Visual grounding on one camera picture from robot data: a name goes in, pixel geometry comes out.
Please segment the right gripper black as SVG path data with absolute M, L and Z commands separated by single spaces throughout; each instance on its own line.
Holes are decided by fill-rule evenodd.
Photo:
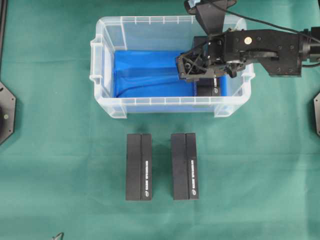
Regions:
M 304 34 L 280 29 L 232 29 L 223 25 L 235 0 L 186 0 L 205 37 L 194 37 L 191 49 L 175 58 L 178 77 L 187 83 L 228 75 L 235 78 L 247 65 L 258 63 L 270 76 L 299 77 L 304 61 Z M 222 40 L 222 57 L 209 67 L 208 39 Z

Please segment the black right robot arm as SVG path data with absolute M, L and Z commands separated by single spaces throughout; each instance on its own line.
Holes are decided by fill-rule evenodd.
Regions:
M 258 63 L 272 77 L 300 77 L 303 68 L 320 65 L 320 29 L 303 31 L 266 21 L 271 29 L 223 29 L 226 14 L 245 17 L 228 9 L 235 0 L 186 0 L 185 10 L 195 17 L 206 36 L 176 57 L 179 77 L 186 82 L 235 78 L 246 66 Z

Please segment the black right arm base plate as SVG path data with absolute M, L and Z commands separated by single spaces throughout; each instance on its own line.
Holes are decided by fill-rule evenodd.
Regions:
M 320 137 L 320 93 L 307 103 L 308 126 L 312 133 Z

